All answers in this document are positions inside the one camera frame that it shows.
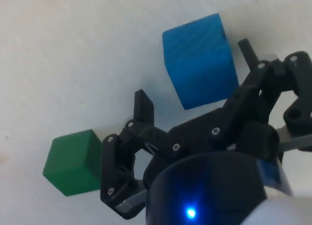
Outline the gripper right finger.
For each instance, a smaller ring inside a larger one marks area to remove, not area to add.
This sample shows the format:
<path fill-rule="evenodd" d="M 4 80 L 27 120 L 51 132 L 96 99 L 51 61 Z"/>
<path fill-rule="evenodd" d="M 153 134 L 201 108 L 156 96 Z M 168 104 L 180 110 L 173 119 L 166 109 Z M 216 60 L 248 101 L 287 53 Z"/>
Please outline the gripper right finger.
<path fill-rule="evenodd" d="M 211 131 L 216 150 L 235 145 L 236 150 L 263 159 L 286 151 L 312 149 L 312 61 L 298 51 L 281 60 L 259 60 L 247 39 L 238 42 L 250 69 L 244 82 L 227 99 Z M 285 126 L 269 125 L 272 109 L 283 92 L 296 100 L 286 109 Z"/>

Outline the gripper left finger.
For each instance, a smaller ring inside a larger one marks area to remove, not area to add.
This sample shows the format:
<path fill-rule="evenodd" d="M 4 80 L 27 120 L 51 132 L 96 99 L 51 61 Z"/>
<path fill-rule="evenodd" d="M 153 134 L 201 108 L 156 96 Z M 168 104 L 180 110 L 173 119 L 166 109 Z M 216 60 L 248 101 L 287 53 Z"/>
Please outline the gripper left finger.
<path fill-rule="evenodd" d="M 152 155 L 142 180 L 135 178 L 136 153 Z M 146 205 L 157 175 L 185 154 L 185 144 L 154 125 L 154 105 L 141 89 L 135 92 L 133 118 L 120 134 L 102 142 L 100 199 L 122 218 L 135 217 Z"/>

